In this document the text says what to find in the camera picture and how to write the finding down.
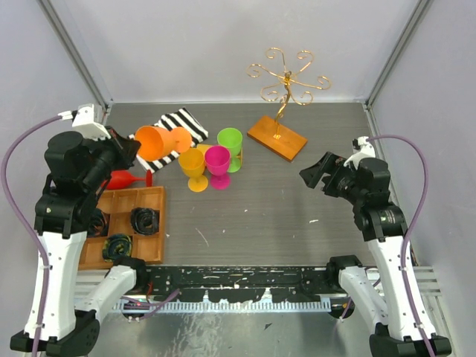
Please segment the orange plastic wine glass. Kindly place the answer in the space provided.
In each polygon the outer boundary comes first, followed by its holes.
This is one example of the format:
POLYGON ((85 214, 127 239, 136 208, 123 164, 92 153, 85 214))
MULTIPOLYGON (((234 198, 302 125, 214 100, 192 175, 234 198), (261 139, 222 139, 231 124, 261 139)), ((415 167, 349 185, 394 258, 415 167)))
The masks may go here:
POLYGON ((172 151, 186 152, 192 144, 191 134, 180 126, 171 130, 142 126, 136 131, 135 140, 141 144, 138 155, 145 161, 159 160, 172 151))

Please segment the gold wire wine glass rack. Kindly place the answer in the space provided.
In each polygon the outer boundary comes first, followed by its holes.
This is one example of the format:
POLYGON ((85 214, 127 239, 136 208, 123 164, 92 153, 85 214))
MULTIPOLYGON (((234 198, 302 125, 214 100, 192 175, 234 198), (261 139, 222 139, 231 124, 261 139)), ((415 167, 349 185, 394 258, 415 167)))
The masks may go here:
POLYGON ((258 78, 263 72, 275 78, 274 84, 261 88, 260 96, 267 103, 278 102, 280 104, 274 117, 262 116, 247 131, 247 136, 286 161, 291 162, 306 146, 308 140, 282 124, 286 107, 290 102, 299 106, 308 106, 314 100, 312 93, 314 90, 328 90, 332 83, 325 76, 317 77, 318 83, 316 85, 299 81, 298 76, 315 60, 315 55, 311 51, 301 50, 297 53, 297 59, 304 62, 304 65, 298 71, 287 68, 286 55, 282 49, 271 47, 266 50, 267 59, 274 60, 277 57, 281 58, 283 64, 281 72, 274 72, 259 63, 252 63, 246 68, 246 74, 250 78, 258 78))

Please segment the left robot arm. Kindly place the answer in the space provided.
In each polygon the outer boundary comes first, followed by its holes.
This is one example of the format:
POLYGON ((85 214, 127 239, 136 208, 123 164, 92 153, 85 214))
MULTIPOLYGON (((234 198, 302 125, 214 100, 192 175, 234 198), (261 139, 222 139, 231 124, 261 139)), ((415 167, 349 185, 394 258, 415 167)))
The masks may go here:
POLYGON ((32 230, 40 252, 33 305, 25 328, 10 339, 12 350, 86 356, 112 307, 127 292, 139 295, 148 288, 146 263, 120 257, 85 298, 74 301, 80 255, 105 183, 113 171, 130 168, 140 148, 110 126, 106 132, 99 141, 68 131, 48 142, 44 158, 50 172, 32 230))

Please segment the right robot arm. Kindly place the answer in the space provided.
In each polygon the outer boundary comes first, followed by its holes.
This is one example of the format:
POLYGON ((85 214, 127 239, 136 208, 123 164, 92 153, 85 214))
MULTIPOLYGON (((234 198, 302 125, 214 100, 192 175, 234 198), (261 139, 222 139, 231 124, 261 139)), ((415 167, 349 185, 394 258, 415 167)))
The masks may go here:
POLYGON ((346 292, 370 331, 373 356, 449 356, 451 342, 437 334, 428 317, 404 244, 407 224, 390 200, 390 172, 385 161, 348 161, 327 152, 300 171, 309 188, 322 182, 325 195, 342 198, 353 207, 354 222, 367 243, 379 273, 378 293, 355 256, 331 257, 326 282, 336 293, 346 292))

